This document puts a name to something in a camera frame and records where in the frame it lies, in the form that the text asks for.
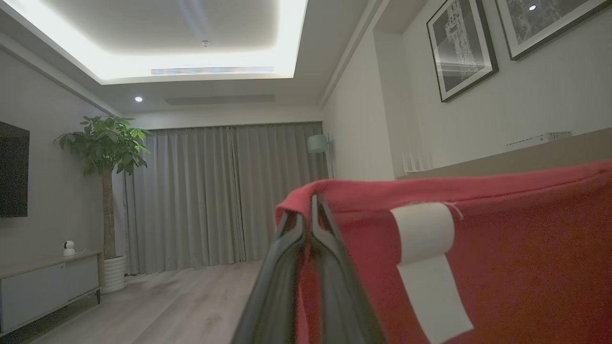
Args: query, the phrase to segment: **red garment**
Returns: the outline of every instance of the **red garment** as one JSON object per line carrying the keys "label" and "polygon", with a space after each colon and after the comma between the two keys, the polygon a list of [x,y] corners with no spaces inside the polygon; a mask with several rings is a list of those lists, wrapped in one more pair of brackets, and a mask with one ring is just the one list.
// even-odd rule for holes
{"label": "red garment", "polygon": [[[325,197],[389,343],[428,343],[397,271],[390,209],[450,202],[446,257],[474,330],[446,343],[612,342],[612,162],[482,178],[325,180],[278,205],[309,222]],[[319,343],[318,277],[300,271],[298,337]]]}

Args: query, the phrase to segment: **framed picture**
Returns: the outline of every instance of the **framed picture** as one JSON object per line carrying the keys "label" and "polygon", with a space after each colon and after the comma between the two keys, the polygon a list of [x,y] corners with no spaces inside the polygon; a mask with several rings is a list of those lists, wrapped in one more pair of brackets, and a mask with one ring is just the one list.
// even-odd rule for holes
{"label": "framed picture", "polygon": [[510,59],[518,60],[612,0],[496,0]]}
{"label": "framed picture", "polygon": [[443,102],[499,70],[480,0],[447,0],[427,31]]}

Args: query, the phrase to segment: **wooden floor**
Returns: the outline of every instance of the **wooden floor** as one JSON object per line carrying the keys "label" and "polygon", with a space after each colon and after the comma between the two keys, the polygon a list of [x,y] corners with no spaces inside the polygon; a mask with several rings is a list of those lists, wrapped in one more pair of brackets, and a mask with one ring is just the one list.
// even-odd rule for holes
{"label": "wooden floor", "polygon": [[30,329],[49,332],[26,342],[228,343],[260,267],[253,261],[128,277],[126,289],[102,296],[102,304],[86,307],[51,331],[40,325]]}

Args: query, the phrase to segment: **tree foliage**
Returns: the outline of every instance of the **tree foliage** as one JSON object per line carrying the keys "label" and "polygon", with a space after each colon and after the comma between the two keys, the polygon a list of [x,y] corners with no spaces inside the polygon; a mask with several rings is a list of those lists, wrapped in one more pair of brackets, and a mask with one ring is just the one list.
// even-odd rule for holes
{"label": "tree foliage", "polygon": [[126,171],[131,175],[134,167],[147,167],[140,153],[151,153],[143,146],[145,135],[150,135],[150,131],[132,128],[132,118],[112,114],[84,118],[82,132],[65,133],[56,139],[62,149],[68,145],[72,152],[85,159],[84,174],[101,174],[105,168],[117,167],[117,173]]}

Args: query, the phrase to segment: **white label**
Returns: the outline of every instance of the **white label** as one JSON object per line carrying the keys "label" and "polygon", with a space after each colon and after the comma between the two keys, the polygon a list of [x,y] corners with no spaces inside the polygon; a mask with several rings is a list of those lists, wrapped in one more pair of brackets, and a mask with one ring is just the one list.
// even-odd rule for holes
{"label": "white label", "polygon": [[441,344],[474,329],[444,255],[455,239],[449,209],[442,203],[422,203],[391,213],[401,238],[397,269],[429,342]]}

